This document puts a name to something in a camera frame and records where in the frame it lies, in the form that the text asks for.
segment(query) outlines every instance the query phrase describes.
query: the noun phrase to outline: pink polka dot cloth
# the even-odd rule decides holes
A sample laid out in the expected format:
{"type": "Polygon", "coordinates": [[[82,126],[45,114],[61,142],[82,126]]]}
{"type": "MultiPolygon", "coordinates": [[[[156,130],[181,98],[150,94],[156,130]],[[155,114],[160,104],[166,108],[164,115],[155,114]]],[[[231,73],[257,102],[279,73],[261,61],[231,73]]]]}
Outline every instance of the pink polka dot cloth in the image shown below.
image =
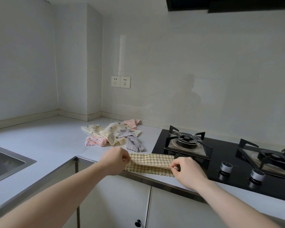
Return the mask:
{"type": "Polygon", "coordinates": [[[85,146],[100,145],[104,146],[107,143],[107,139],[104,137],[88,136],[85,141],[85,146]]]}
{"type": "Polygon", "coordinates": [[[137,130],[137,124],[138,124],[139,122],[140,122],[140,120],[131,119],[131,120],[123,121],[122,124],[127,124],[127,125],[130,126],[132,129],[137,130]]]}

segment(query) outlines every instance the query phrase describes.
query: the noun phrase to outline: range hood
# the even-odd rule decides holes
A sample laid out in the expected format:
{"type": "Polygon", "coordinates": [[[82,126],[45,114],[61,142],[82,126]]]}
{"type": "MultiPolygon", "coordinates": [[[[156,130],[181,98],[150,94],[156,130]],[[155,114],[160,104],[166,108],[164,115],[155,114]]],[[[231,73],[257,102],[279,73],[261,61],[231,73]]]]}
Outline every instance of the range hood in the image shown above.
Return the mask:
{"type": "Polygon", "coordinates": [[[285,0],[166,0],[169,11],[208,9],[208,13],[281,10],[285,0]]]}

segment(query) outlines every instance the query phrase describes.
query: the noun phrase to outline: dish cloth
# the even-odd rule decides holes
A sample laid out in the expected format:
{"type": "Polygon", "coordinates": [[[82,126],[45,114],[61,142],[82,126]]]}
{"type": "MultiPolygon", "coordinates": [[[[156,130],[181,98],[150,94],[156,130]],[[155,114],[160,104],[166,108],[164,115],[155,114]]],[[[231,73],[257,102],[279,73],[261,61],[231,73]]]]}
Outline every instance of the dish cloth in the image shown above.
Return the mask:
{"type": "Polygon", "coordinates": [[[100,145],[104,146],[107,143],[107,139],[103,137],[95,137],[95,136],[88,136],[85,141],[85,146],[94,146],[94,145],[100,145]]]}
{"type": "Polygon", "coordinates": [[[82,126],[81,127],[85,132],[89,134],[93,134],[95,137],[101,137],[99,134],[99,131],[104,130],[105,127],[102,127],[100,125],[89,125],[89,126],[82,126]]]}
{"type": "Polygon", "coordinates": [[[120,122],[114,122],[108,125],[104,130],[99,131],[99,134],[106,138],[110,145],[114,145],[119,142],[122,146],[126,147],[127,139],[125,137],[119,137],[119,131],[128,129],[136,137],[140,133],[140,130],[133,130],[128,125],[122,124],[120,122]]]}
{"type": "Polygon", "coordinates": [[[137,130],[137,124],[138,124],[139,122],[140,122],[140,120],[131,119],[131,120],[123,121],[122,124],[127,124],[127,125],[130,126],[132,129],[137,130]]]}
{"type": "Polygon", "coordinates": [[[142,152],[145,148],[141,145],[136,135],[130,130],[119,130],[119,138],[127,138],[126,148],[135,152],[142,152]]]}
{"type": "Polygon", "coordinates": [[[131,160],[125,167],[127,171],[174,177],[170,169],[173,155],[130,153],[130,157],[131,160]]]}

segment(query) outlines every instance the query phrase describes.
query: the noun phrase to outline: person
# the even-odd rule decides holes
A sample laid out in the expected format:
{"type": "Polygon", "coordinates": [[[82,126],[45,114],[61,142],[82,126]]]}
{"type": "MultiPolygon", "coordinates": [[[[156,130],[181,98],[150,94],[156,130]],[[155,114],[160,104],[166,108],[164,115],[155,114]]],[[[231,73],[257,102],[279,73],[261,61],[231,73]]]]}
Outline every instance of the person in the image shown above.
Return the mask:
{"type": "MultiPolygon", "coordinates": [[[[109,149],[99,162],[43,190],[4,215],[0,218],[0,228],[62,227],[96,184],[107,175],[120,174],[130,159],[129,153],[120,147],[109,149]]],[[[279,227],[208,180],[192,158],[179,157],[170,167],[176,179],[197,191],[229,228],[279,227]],[[180,172],[175,169],[177,165],[181,167],[180,172]]]]}

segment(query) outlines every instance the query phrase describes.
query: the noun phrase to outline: sink basin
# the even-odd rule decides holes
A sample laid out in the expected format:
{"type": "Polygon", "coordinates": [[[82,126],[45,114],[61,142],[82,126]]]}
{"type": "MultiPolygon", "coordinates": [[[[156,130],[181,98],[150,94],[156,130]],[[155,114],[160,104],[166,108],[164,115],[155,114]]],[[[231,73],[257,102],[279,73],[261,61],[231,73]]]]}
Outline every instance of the sink basin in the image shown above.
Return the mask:
{"type": "Polygon", "coordinates": [[[0,181],[35,162],[35,160],[0,147],[0,181]]]}

